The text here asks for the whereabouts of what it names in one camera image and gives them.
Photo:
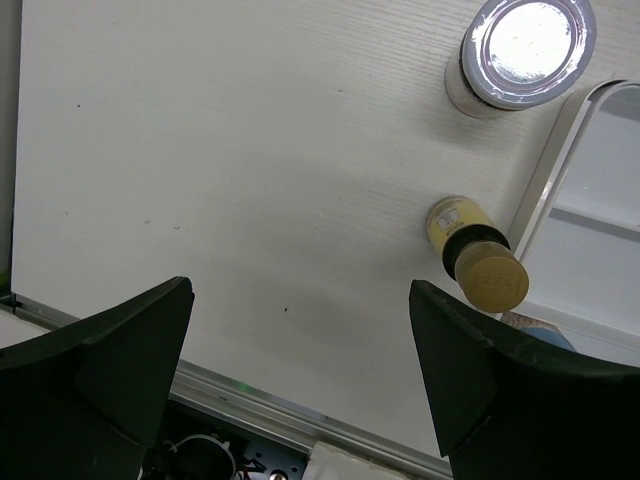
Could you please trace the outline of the blue label shaker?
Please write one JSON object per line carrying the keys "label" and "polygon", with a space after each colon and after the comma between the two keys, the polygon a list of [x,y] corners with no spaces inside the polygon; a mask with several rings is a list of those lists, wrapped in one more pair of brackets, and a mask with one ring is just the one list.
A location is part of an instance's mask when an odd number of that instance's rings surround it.
{"label": "blue label shaker", "polygon": [[541,341],[575,352],[575,348],[563,333],[550,323],[514,312],[504,313],[500,321]]}

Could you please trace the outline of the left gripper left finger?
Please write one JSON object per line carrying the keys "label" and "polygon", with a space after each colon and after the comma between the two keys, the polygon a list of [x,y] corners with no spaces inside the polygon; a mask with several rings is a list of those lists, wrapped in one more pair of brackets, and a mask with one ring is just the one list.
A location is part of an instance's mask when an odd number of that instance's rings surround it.
{"label": "left gripper left finger", "polygon": [[174,277],[1,351],[4,479],[135,479],[153,447],[194,292]]}

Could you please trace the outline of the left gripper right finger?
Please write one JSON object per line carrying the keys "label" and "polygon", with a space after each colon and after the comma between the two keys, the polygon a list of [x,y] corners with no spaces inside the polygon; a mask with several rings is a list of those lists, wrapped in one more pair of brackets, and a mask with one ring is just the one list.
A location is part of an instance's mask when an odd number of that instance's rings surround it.
{"label": "left gripper right finger", "polygon": [[416,280],[410,320],[457,479],[635,479],[639,371],[514,329]]}

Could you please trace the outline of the yellow label bottle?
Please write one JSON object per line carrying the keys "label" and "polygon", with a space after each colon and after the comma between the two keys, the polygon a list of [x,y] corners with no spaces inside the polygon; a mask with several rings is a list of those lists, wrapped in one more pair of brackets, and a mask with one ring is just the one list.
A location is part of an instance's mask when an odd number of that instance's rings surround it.
{"label": "yellow label bottle", "polygon": [[429,211],[426,234],[447,275],[476,309],[509,312],[526,298],[527,270],[477,202],[464,196],[442,199]]}

